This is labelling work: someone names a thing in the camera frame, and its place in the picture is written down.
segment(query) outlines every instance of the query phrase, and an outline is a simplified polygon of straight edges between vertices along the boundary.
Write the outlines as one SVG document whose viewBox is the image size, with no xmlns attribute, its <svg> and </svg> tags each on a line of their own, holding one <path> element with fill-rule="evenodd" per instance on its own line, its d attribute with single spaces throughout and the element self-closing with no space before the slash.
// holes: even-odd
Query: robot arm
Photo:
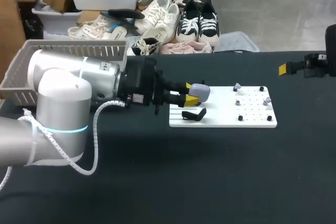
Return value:
<svg viewBox="0 0 336 224">
<path fill-rule="evenodd" d="M 74 162 L 84 152 L 91 85 L 62 69 L 47 70 L 39 83 L 36 121 L 57 139 Z M 34 124 L 0 118 L 0 165 L 68 165 Z"/>
<path fill-rule="evenodd" d="M 130 58 L 121 71 L 116 63 L 42 50 L 30 60 L 27 82 L 38 93 L 36 121 L 68 157 L 61 155 L 34 123 L 0 118 L 0 134 L 6 136 L 0 140 L 1 166 L 62 166 L 69 164 L 69 158 L 78 161 L 84 151 L 92 101 L 121 106 L 154 104 L 158 113 L 164 103 L 196 105 L 205 102 L 210 93 L 203 84 L 166 81 L 152 58 Z M 180 94 L 171 95 L 167 92 L 171 90 Z M 96 123 L 100 110 L 94 117 Z"/>
</svg>

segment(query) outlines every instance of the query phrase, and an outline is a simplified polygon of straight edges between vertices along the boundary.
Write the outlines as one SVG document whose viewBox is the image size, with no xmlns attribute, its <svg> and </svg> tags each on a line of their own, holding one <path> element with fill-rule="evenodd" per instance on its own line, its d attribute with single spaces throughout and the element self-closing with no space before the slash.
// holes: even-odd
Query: white cable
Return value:
<svg viewBox="0 0 336 224">
<path fill-rule="evenodd" d="M 92 175 L 96 169 L 97 169 L 97 165 L 98 165 L 98 134 L 97 134 L 97 122 L 98 122 L 98 116 L 100 114 L 100 112 L 107 106 L 120 106 L 120 107 L 125 107 L 125 104 L 121 101 L 109 101 L 109 102 L 105 102 L 102 105 L 100 105 L 96 112 L 95 115 L 93 116 L 93 146 L 94 146 L 94 158 L 93 158 L 93 166 L 91 170 L 84 170 L 83 168 L 81 168 L 79 165 L 77 165 L 66 153 L 65 151 L 63 151 L 63 149 L 59 146 L 59 144 L 55 141 L 55 139 L 53 138 L 53 134 L 48 132 L 39 122 L 36 121 L 36 119 L 32 116 L 31 112 L 29 110 L 24 110 L 24 116 L 21 116 L 18 120 L 19 121 L 27 121 L 30 122 L 34 127 L 38 128 L 42 134 L 44 135 L 44 137 L 56 148 L 56 150 L 58 151 L 58 153 L 66 160 L 68 161 L 69 165 L 75 169 L 76 171 L 78 171 L 79 173 L 89 176 Z M 6 185 L 6 183 L 8 182 L 8 179 L 10 177 L 10 174 L 12 172 L 12 167 L 9 166 L 7 168 L 7 172 L 6 175 L 4 177 L 4 179 L 2 180 L 1 184 L 0 184 L 0 191 L 4 188 L 4 186 Z"/>
<path fill-rule="evenodd" d="M 8 182 L 8 179 L 9 179 L 11 173 L 12 173 L 12 167 L 9 166 L 9 167 L 7 167 L 6 175 L 5 175 L 4 179 L 2 180 L 2 182 L 0 184 L 0 191 L 4 188 L 4 186 Z"/>
</svg>

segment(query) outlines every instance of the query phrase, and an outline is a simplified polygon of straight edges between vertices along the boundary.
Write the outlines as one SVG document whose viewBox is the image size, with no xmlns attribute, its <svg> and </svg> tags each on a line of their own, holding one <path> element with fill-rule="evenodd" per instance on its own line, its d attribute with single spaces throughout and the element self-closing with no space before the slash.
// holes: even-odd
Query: white sneaker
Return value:
<svg viewBox="0 0 336 224">
<path fill-rule="evenodd" d="M 172 41 L 175 36 L 175 31 L 179 24 L 178 18 L 180 17 L 180 9 L 178 5 L 172 4 L 167 10 L 162 9 L 161 12 L 161 18 L 155 27 L 164 26 L 167 28 L 168 36 L 164 41 L 165 44 Z"/>
<path fill-rule="evenodd" d="M 154 0 L 141 13 L 145 15 L 144 19 L 137 19 L 134 23 L 137 26 L 139 34 L 143 35 L 147 30 L 153 28 L 161 18 L 161 9 L 167 9 L 170 5 L 170 0 Z"/>
<path fill-rule="evenodd" d="M 88 26 L 102 26 L 105 28 L 110 28 L 113 25 L 114 21 L 111 20 L 108 17 L 105 17 L 103 15 L 99 15 L 95 20 L 93 21 L 87 21 L 83 22 L 83 25 L 88 25 Z"/>
<path fill-rule="evenodd" d="M 164 26 L 153 27 L 141 36 L 141 38 L 129 49 L 127 56 L 152 55 L 167 39 L 168 32 Z"/>
<path fill-rule="evenodd" d="M 70 27 L 68 34 L 70 39 L 115 39 L 115 35 L 108 33 L 106 28 L 86 24 L 81 27 Z"/>
</svg>

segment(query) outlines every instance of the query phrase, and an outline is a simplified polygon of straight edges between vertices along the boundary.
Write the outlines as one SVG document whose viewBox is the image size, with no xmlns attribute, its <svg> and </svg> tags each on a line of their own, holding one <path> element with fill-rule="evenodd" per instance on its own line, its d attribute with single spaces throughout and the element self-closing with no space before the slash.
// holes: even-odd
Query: gray floor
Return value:
<svg viewBox="0 0 336 224">
<path fill-rule="evenodd" d="M 260 51 L 325 50 L 336 0 L 213 0 L 221 33 L 243 31 Z"/>
</svg>

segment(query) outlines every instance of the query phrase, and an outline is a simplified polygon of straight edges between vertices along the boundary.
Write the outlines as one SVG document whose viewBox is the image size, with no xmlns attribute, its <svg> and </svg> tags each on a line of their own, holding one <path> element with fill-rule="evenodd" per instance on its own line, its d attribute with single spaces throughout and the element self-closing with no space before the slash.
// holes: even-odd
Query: yellow tag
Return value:
<svg viewBox="0 0 336 224">
<path fill-rule="evenodd" d="M 286 73 L 286 63 L 279 67 L 279 75 L 282 76 Z"/>
</svg>

